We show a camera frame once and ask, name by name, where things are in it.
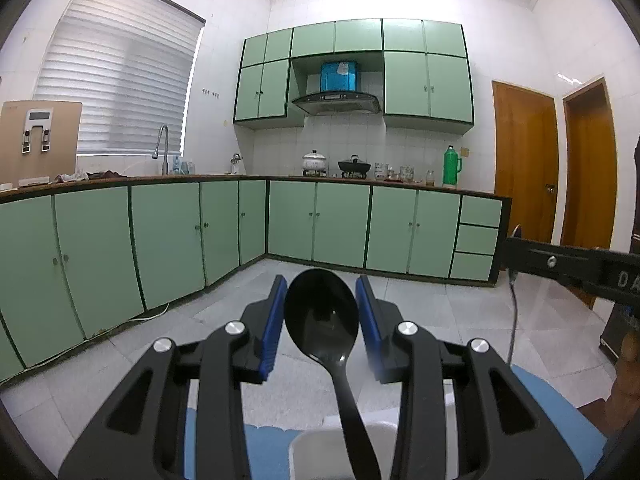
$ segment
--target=black spoon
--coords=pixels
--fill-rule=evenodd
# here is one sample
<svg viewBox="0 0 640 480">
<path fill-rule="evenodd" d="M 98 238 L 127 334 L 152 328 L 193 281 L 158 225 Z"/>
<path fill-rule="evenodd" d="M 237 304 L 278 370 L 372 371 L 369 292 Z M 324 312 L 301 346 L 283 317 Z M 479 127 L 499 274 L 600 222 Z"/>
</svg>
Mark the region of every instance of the black spoon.
<svg viewBox="0 0 640 480">
<path fill-rule="evenodd" d="M 300 351 L 320 363 L 334 381 L 353 475 L 356 480 L 380 480 L 378 459 L 347 382 L 347 359 L 358 335 L 358 306 L 349 287 L 328 270 L 306 270 L 289 286 L 284 319 Z"/>
</svg>

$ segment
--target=silver screw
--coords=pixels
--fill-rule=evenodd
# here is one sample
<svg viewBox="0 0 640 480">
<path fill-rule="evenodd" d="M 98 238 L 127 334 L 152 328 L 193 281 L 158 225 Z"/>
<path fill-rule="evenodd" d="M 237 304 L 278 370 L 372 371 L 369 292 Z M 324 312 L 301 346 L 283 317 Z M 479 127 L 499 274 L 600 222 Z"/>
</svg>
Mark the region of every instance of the silver screw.
<svg viewBox="0 0 640 480">
<path fill-rule="evenodd" d="M 474 350 L 474 352 L 484 354 L 489 349 L 489 343 L 484 339 L 474 339 L 471 342 L 471 348 Z"/>
<path fill-rule="evenodd" d="M 160 339 L 156 339 L 154 341 L 154 350 L 156 352 L 158 352 L 159 354 L 161 354 L 162 352 L 166 352 L 167 350 L 171 349 L 171 340 L 167 339 L 165 337 L 162 337 Z"/>
<path fill-rule="evenodd" d="M 418 332 L 418 327 L 411 321 L 403 321 L 398 325 L 398 330 L 403 335 L 413 335 Z"/>
<path fill-rule="evenodd" d="M 244 332 L 244 323 L 242 321 L 229 321 L 225 326 L 225 332 L 230 335 L 238 335 Z"/>
</svg>

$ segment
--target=beige wall-mounted appliance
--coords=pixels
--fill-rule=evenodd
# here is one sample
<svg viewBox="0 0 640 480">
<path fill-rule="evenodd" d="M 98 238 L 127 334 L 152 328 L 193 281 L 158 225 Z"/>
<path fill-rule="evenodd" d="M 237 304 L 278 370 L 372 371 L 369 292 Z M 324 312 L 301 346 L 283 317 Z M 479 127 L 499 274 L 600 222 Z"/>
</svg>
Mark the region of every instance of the beige wall-mounted appliance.
<svg viewBox="0 0 640 480">
<path fill-rule="evenodd" d="M 82 103 L 7 101 L 0 112 L 0 184 L 76 171 Z"/>
</svg>

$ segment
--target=plastic bottle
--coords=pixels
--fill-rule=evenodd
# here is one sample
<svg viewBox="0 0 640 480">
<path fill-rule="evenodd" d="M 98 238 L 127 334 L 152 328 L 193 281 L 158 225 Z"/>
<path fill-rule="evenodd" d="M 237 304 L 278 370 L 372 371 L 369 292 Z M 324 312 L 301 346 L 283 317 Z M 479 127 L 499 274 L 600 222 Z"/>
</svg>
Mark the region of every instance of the plastic bottle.
<svg viewBox="0 0 640 480">
<path fill-rule="evenodd" d="M 456 187 L 458 184 L 458 173 L 462 171 L 462 159 L 449 145 L 444 152 L 444 166 L 442 170 L 442 187 Z"/>
</svg>

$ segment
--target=window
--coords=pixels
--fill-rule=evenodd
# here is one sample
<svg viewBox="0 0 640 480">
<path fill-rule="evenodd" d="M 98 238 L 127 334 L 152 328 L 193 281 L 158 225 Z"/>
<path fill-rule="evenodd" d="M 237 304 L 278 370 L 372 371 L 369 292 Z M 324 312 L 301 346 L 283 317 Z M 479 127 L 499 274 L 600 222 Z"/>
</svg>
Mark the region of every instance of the window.
<svg viewBox="0 0 640 480">
<path fill-rule="evenodd" d="M 165 0 L 72 0 L 34 99 L 82 102 L 78 153 L 151 154 L 162 124 L 180 153 L 203 23 Z"/>
</svg>

